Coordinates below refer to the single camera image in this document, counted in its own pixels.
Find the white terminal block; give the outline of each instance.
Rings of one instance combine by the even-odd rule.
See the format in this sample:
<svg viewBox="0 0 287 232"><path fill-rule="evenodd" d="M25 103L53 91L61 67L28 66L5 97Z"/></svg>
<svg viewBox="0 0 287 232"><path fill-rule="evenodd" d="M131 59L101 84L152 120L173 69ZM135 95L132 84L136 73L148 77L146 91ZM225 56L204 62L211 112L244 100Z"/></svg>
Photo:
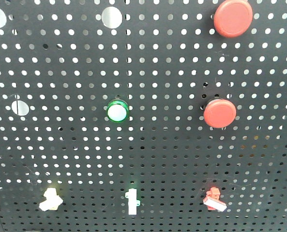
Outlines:
<svg viewBox="0 0 287 232"><path fill-rule="evenodd" d="M39 208L42 211L57 210L58 206L63 202L62 198L57 195L55 188L48 188L45 191L44 196L46 197L46 201L39 204Z"/></svg>
<svg viewBox="0 0 287 232"><path fill-rule="evenodd" d="M129 189L125 197L128 198L128 215L137 215L137 207L140 205L140 201L137 200L137 189Z"/></svg>
<svg viewBox="0 0 287 232"><path fill-rule="evenodd" d="M203 200L203 203L207 206L210 206L214 209L217 209L218 211L221 211L223 212L224 210L227 209L227 206L224 202L221 202L217 199L214 199L212 197L206 197L204 200Z"/></svg>

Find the perforated metal panel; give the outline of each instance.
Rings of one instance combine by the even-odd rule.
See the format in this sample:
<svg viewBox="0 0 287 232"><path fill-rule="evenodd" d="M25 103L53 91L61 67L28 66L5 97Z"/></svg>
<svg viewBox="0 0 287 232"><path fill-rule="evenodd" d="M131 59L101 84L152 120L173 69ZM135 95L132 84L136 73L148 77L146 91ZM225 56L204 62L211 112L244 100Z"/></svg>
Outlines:
<svg viewBox="0 0 287 232"><path fill-rule="evenodd" d="M249 0L235 39L214 31L221 2L0 0L5 231L287 231L287 0ZM203 120L215 95L237 106L227 128ZM117 96L122 123L106 118ZM225 212L203 205L212 186ZM58 211L38 208L48 187Z"/></svg>

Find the red terminal block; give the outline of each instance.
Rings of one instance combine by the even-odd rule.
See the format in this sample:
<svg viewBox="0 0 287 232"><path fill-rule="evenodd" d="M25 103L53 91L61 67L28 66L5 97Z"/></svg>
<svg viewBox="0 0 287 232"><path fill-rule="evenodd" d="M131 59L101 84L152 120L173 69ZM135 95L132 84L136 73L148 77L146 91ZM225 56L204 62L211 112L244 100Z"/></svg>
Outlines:
<svg viewBox="0 0 287 232"><path fill-rule="evenodd" d="M220 201L220 190L216 187L212 187L210 191L206 192L207 196L203 200L203 203L208 207L208 210L224 211L227 206L224 202Z"/></svg>

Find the plastic connector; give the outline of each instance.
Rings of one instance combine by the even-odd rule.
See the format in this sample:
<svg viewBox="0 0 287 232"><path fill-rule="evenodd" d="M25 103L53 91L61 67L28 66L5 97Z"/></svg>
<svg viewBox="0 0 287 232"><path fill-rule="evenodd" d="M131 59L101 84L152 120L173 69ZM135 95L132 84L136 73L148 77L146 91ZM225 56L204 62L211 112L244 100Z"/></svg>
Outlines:
<svg viewBox="0 0 287 232"><path fill-rule="evenodd" d="M44 197L46 197L46 200L39 204L42 211L57 210L63 202L62 198L57 195L55 188L48 188L44 193Z"/></svg>
<svg viewBox="0 0 287 232"><path fill-rule="evenodd" d="M218 188L212 187L206 192L207 196L203 203L208 207L208 210L219 210L223 212L227 206L224 202L220 201L221 192Z"/></svg>
<svg viewBox="0 0 287 232"><path fill-rule="evenodd" d="M211 208L211 210L219 210L221 212L223 212L224 210L226 210L227 206L224 202L219 201L217 199L214 199L212 197L206 197L205 199L203 199L203 203L205 205Z"/></svg>
<svg viewBox="0 0 287 232"><path fill-rule="evenodd" d="M137 207L140 206L140 201L137 200L137 189L131 188L125 193L125 198L128 198L128 215L137 215Z"/></svg>

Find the red push button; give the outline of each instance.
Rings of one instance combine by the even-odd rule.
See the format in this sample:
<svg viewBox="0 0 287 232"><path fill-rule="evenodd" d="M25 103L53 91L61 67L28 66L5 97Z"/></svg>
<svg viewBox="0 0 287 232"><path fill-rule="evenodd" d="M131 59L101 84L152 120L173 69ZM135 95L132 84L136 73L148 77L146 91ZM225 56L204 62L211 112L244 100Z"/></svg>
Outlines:
<svg viewBox="0 0 287 232"><path fill-rule="evenodd" d="M232 123L236 117L236 107L224 99L215 99L206 106L203 117L214 128L222 128Z"/></svg>
<svg viewBox="0 0 287 232"><path fill-rule="evenodd" d="M216 10L214 26L216 31L228 38L242 35L253 19L251 5L245 0L226 0Z"/></svg>

